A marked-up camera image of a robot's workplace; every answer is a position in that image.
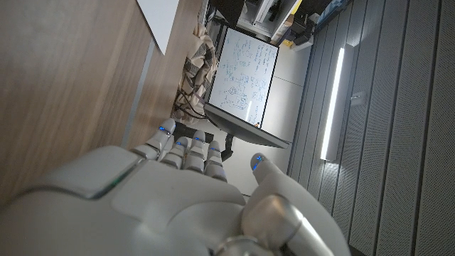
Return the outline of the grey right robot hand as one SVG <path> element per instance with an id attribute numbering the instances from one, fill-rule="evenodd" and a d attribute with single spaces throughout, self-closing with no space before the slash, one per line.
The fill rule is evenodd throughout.
<path id="1" fill-rule="evenodd" d="M 1 210 L 2 255 L 349 255 L 326 209 L 264 154 L 249 198 L 229 184 L 216 142 L 104 146 L 46 174 Z"/>

